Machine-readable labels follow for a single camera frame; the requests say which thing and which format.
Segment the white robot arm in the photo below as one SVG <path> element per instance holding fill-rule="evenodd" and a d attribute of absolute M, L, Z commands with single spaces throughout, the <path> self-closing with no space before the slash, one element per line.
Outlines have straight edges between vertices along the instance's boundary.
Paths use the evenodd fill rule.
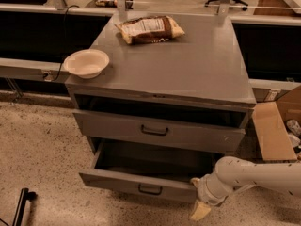
<path fill-rule="evenodd" d="M 218 206 L 234 193 L 258 186 L 290 196 L 301 196 L 300 163 L 253 163 L 233 156 L 219 159 L 214 171 L 190 182 L 197 198 L 190 218 L 205 218 L 214 206 Z"/>

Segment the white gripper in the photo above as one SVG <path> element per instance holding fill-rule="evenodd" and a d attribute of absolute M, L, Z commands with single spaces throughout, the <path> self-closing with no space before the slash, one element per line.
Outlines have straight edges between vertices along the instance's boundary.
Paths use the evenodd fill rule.
<path fill-rule="evenodd" d="M 211 212 L 211 206 L 221 204 L 233 192 L 233 186 L 223 183 L 215 173 L 206 174 L 200 179 L 192 178 L 190 183 L 197 189 L 200 198 L 200 201 L 196 200 L 190 215 L 194 221 L 205 218 Z"/>

